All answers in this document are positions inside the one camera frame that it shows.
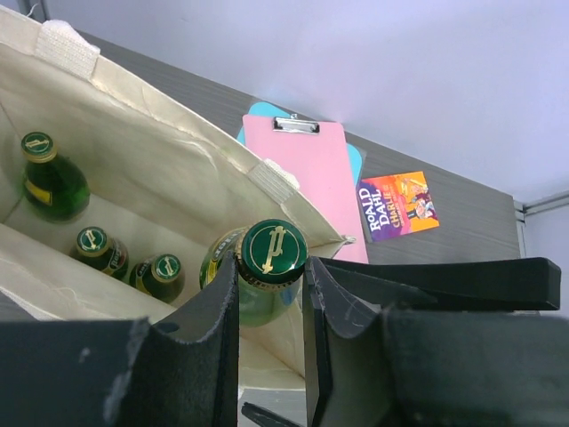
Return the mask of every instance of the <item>clipboard clip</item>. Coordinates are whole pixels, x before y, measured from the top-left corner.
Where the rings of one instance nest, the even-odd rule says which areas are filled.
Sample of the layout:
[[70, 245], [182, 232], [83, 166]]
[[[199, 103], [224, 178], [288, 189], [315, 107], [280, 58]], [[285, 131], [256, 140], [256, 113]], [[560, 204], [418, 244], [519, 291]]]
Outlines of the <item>clipboard clip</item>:
[[273, 130], [278, 132], [318, 135], [320, 133], [320, 124], [309, 120], [299, 120], [296, 118], [296, 115], [293, 114], [291, 118], [274, 117]]

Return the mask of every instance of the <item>glass bottle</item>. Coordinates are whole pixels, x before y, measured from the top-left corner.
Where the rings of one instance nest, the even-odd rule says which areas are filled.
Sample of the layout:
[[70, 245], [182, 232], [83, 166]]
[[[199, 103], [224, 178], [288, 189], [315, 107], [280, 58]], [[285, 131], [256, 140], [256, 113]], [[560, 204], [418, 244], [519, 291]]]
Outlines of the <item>glass bottle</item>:
[[21, 140], [28, 160], [24, 170], [24, 196], [35, 211], [51, 222], [75, 219], [89, 205], [91, 192], [83, 173], [58, 155], [52, 138], [41, 132]]
[[181, 262], [172, 254], [155, 255], [139, 262], [131, 271], [129, 283], [139, 291], [163, 302], [172, 302], [184, 288]]
[[282, 315], [299, 291], [308, 247], [290, 222], [265, 220], [231, 230], [208, 250], [200, 269], [203, 289], [220, 267], [223, 255], [236, 252], [239, 268], [239, 323], [263, 326]]
[[122, 280], [128, 271], [126, 247], [99, 227], [82, 229], [70, 256], [118, 280]]

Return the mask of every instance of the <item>bottle cap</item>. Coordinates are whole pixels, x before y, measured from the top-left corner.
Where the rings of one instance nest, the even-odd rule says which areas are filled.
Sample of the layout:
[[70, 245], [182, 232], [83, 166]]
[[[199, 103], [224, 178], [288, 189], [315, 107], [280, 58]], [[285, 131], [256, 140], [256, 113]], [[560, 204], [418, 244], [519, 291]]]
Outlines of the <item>bottle cap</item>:
[[24, 157], [33, 163], [46, 163], [57, 155], [52, 138], [42, 132], [28, 133], [21, 140]]
[[244, 233], [236, 254], [245, 280], [278, 291], [301, 277], [309, 250], [301, 231], [290, 222], [265, 220]]
[[176, 255], [158, 255], [152, 262], [152, 276], [162, 283], [174, 281], [181, 272], [181, 262]]
[[87, 227], [77, 234], [76, 246], [80, 254], [94, 258], [109, 249], [110, 241], [103, 229]]

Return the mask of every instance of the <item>roald dahl book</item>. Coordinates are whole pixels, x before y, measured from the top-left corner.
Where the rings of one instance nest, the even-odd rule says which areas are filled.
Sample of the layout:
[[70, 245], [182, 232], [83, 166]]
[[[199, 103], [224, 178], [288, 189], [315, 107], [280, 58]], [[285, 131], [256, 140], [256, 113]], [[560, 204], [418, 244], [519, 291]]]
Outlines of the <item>roald dahl book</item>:
[[357, 198], [372, 242], [439, 225], [423, 172], [363, 179], [357, 186]]

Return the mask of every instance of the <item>tabletop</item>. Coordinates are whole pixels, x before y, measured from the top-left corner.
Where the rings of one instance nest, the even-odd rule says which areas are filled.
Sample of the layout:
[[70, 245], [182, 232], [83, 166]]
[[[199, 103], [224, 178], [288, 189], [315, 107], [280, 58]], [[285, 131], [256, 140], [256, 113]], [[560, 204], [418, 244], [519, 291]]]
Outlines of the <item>tabletop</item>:
[[[101, 53], [130, 70], [176, 101], [193, 109], [219, 128], [237, 136], [242, 116], [256, 100], [224, 85], [163, 64], [136, 52], [84, 35]], [[389, 139], [368, 141], [347, 133], [347, 141], [366, 153], [362, 177], [424, 171], [437, 208], [440, 227], [403, 238], [367, 244], [370, 263], [409, 264], [476, 262], [520, 256], [513, 199], [457, 174], [384, 147]], [[0, 294], [0, 319], [31, 317]], [[304, 423], [304, 393], [296, 391], [246, 391], [252, 401]], [[240, 426], [250, 426], [240, 419]]]

